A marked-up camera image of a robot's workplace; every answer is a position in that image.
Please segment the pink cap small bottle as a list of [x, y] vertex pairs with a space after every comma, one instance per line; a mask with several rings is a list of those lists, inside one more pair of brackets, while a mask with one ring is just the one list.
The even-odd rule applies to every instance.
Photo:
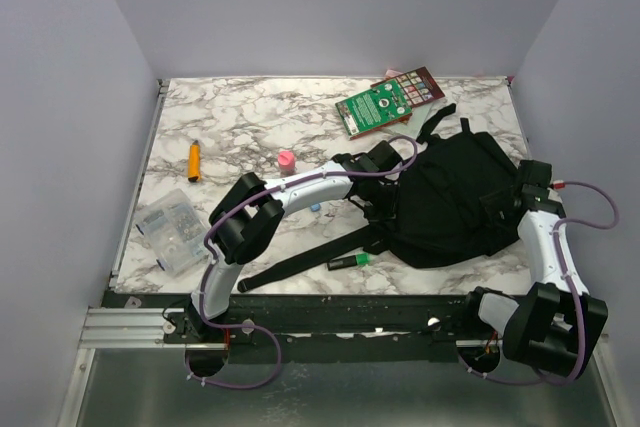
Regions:
[[277, 156], [278, 167], [283, 177], [294, 175], [296, 172], [295, 155], [288, 150], [280, 151]]

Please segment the green black highlighter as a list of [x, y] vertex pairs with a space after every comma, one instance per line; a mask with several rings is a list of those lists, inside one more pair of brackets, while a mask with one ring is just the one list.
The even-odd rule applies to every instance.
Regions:
[[351, 256], [330, 260], [327, 264], [328, 271], [337, 271], [351, 267], [359, 267], [369, 264], [371, 257], [367, 253], [359, 253]]

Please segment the black student backpack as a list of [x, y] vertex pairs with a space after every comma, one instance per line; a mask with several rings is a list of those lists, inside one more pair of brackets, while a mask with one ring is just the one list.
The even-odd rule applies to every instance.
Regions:
[[520, 217], [502, 210], [517, 168], [489, 133], [472, 131], [467, 119], [451, 137], [436, 134], [455, 111], [449, 104], [423, 124], [416, 140], [426, 148], [400, 174], [390, 212], [375, 214], [360, 201], [367, 226], [241, 280], [239, 292], [359, 253], [390, 252], [413, 268], [430, 269], [491, 256], [513, 244]]

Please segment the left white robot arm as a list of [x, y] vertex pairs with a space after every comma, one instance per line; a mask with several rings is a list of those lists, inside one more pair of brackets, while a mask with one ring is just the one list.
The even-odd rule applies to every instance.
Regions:
[[402, 159], [389, 141], [381, 141], [368, 152], [339, 154], [302, 174], [271, 180], [242, 175], [209, 217], [204, 247], [211, 262], [191, 295], [197, 314], [209, 322], [227, 311], [243, 267], [267, 249], [284, 218], [313, 204], [352, 198], [387, 214], [400, 173], [415, 160]]

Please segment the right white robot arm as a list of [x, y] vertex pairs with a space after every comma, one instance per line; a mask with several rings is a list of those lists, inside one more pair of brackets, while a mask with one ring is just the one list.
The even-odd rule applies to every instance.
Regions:
[[524, 160], [504, 213], [519, 215], [517, 233], [528, 254], [531, 286], [516, 299], [478, 287], [467, 295], [464, 319], [490, 327], [508, 360], [531, 367], [542, 379], [563, 384], [582, 375], [608, 319], [608, 307], [593, 297], [573, 261], [566, 234], [571, 223], [554, 190], [549, 164]]

